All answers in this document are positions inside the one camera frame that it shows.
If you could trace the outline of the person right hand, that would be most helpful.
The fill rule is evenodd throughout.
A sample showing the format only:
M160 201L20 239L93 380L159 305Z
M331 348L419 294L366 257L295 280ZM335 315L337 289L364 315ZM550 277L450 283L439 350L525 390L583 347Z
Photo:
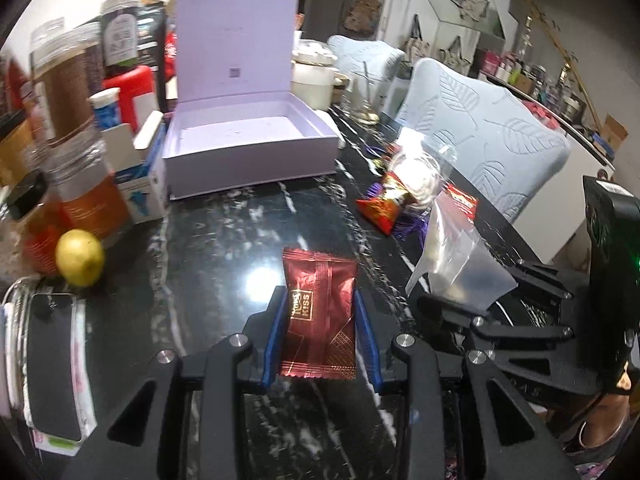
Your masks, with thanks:
M620 440L630 428L629 395L632 381L628 374L628 363L616 387L623 393L606 394L580 424L572 440L564 446L569 456L604 451Z

